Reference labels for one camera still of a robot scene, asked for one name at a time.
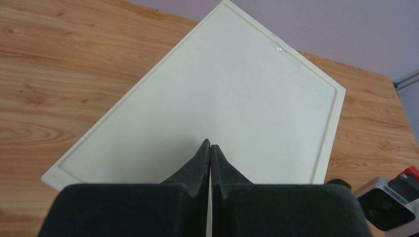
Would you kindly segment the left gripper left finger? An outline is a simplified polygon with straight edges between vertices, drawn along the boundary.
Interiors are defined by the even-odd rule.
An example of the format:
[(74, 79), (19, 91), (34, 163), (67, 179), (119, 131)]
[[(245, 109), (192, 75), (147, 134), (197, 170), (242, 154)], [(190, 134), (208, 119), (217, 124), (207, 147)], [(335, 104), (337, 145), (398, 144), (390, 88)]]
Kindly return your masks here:
[(204, 237), (210, 142), (159, 184), (75, 184), (53, 202), (41, 237)]

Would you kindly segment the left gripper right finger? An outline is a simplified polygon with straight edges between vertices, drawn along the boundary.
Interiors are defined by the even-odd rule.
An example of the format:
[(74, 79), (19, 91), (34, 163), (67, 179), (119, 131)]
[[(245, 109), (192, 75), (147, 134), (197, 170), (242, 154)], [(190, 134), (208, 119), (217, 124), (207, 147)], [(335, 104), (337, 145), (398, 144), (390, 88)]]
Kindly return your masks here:
[(214, 237), (369, 237), (362, 209), (344, 186), (254, 184), (210, 149)]

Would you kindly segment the white mini drawer cabinet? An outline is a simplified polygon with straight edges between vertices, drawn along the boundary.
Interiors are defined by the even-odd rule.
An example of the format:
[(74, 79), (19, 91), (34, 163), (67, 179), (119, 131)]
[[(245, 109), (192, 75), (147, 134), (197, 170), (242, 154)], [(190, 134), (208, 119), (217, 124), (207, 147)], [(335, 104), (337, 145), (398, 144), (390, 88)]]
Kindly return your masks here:
[(222, 1), (43, 176), (159, 184), (204, 140), (254, 184), (322, 185), (346, 90)]

